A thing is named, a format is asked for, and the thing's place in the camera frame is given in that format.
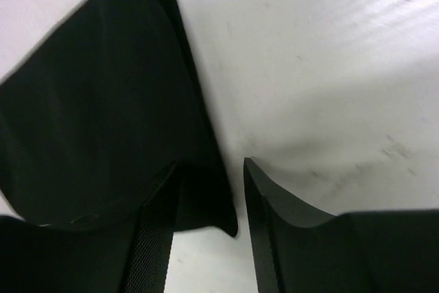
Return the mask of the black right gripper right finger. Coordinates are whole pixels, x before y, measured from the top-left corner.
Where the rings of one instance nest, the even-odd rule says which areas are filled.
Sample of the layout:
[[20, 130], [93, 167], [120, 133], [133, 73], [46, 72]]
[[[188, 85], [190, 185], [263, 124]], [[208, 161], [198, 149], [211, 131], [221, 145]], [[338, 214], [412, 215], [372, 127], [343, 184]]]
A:
[[331, 215], [244, 161], [260, 292], [437, 292], [438, 211]]

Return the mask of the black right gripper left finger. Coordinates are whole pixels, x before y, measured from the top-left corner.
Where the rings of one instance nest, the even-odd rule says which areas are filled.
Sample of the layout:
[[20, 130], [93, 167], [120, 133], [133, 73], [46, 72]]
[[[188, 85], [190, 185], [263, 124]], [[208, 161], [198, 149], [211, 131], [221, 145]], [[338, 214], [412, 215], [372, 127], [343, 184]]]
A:
[[178, 166], [166, 166], [127, 215], [62, 231], [1, 216], [2, 292], [163, 292], [177, 216]]

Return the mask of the black tank top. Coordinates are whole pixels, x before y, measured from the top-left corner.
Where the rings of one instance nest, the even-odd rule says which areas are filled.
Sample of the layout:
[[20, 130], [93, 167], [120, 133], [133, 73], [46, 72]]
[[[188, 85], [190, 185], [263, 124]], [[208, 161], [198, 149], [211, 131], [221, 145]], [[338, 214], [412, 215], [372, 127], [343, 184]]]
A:
[[1, 85], [1, 191], [26, 222], [122, 217], [180, 168], [177, 231], [238, 231], [176, 0], [88, 0]]

